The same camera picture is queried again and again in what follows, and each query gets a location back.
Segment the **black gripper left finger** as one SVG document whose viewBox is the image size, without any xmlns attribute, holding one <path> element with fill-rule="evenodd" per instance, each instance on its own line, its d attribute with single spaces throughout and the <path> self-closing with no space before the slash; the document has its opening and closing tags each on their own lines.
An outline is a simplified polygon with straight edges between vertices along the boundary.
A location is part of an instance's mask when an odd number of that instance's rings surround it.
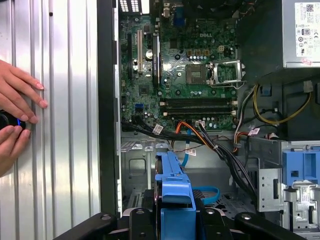
<svg viewBox="0 0 320 240">
<path fill-rule="evenodd" d="M 145 190 L 136 199 L 137 206 L 126 209 L 121 218 L 99 212 L 57 240 L 155 240 L 154 191 Z"/>
</svg>

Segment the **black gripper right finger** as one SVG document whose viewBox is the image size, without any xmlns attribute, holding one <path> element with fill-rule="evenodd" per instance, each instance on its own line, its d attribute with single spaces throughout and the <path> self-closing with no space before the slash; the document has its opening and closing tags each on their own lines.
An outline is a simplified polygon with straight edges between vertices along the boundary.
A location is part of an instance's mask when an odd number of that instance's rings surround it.
<svg viewBox="0 0 320 240">
<path fill-rule="evenodd" d="M 197 240 L 302 240 L 303 237 L 252 212 L 240 212 L 233 219 L 223 210 L 207 207 L 212 202 L 203 188 L 193 189 L 196 205 Z"/>
</svg>

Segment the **person's right hand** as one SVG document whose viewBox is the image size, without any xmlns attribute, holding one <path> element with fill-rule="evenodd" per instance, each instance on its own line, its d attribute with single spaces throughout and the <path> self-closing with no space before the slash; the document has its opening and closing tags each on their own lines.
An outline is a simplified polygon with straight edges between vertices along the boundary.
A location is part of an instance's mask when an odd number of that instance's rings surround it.
<svg viewBox="0 0 320 240">
<path fill-rule="evenodd" d="M 0 176 L 4 176 L 14 165 L 28 145 L 31 131 L 21 126 L 8 125 L 0 130 Z"/>
</svg>

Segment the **person's left hand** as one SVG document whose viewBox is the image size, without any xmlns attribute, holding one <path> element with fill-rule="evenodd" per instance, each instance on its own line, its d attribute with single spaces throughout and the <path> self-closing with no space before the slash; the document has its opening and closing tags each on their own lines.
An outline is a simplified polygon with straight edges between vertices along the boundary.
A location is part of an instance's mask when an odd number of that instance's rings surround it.
<svg viewBox="0 0 320 240">
<path fill-rule="evenodd" d="M 44 86 L 29 73 L 3 60 L 0 61 L 0 109 L 17 119 L 36 124 L 38 118 L 24 100 L 25 95 L 40 108 L 45 109 L 48 103 L 40 96 Z"/>
</svg>

